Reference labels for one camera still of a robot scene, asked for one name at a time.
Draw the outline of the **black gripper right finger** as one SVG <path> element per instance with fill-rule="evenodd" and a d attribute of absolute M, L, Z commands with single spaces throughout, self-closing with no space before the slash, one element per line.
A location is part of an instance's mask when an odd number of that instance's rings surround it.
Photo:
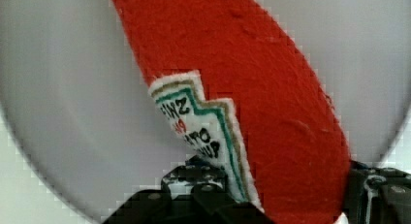
<path fill-rule="evenodd" d="M 411 224 L 411 178 L 352 161 L 342 206 L 349 224 Z"/>

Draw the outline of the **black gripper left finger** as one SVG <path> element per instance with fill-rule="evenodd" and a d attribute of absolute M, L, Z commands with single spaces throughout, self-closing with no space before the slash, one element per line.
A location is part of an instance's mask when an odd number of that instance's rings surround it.
<path fill-rule="evenodd" d="M 135 193 L 103 224 L 275 224 L 229 194 L 228 176 L 195 156 L 161 180 L 159 190 Z"/>

